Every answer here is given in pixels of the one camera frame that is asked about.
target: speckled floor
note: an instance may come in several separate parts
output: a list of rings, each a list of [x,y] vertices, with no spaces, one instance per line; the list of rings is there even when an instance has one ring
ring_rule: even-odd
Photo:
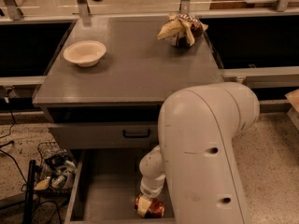
[[[53,141],[42,114],[15,114],[17,124],[1,144],[13,139],[15,145],[3,147],[14,156],[25,177],[28,162],[36,159],[37,146]],[[0,114],[0,136],[8,133],[10,115]],[[258,121],[233,140],[235,158],[247,194],[253,224],[299,223],[299,132],[286,113],[261,114]],[[0,154],[0,199],[21,192],[21,175],[11,158]],[[21,223],[23,204],[0,210],[1,223]],[[66,206],[60,209],[62,218]],[[36,213],[33,223],[47,223],[55,211],[47,203]],[[57,215],[51,223],[59,223]]]

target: gray tabletop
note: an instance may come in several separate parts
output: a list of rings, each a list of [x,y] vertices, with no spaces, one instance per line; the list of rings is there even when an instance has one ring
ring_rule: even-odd
[[[78,20],[34,97],[36,106],[162,103],[174,91],[222,82],[209,47],[200,37],[189,49],[157,40],[166,16],[93,16]],[[89,68],[64,59],[64,49],[81,40],[104,43],[107,53]]]

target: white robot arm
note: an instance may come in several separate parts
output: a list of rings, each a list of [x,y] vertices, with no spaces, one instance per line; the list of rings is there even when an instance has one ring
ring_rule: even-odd
[[[233,82],[187,88],[164,102],[157,158],[163,166],[153,173],[165,172],[177,224],[251,222],[232,138],[259,113],[255,94]],[[143,193],[149,196],[150,189]]]

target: open drawer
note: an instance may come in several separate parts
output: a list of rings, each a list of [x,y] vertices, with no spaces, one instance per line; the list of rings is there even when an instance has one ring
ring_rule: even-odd
[[[163,218],[144,219],[134,209],[140,193],[139,163],[149,150],[113,148],[83,150],[65,223],[175,224],[167,185],[158,197]]]
[[[158,143],[157,122],[103,122],[51,124],[61,148],[149,148]]]

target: drawer handle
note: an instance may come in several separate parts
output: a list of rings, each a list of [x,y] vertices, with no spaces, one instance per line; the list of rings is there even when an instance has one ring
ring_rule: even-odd
[[[129,134],[128,132],[123,130],[122,136],[125,138],[148,138],[148,137],[150,137],[150,129],[148,129],[147,134]]]

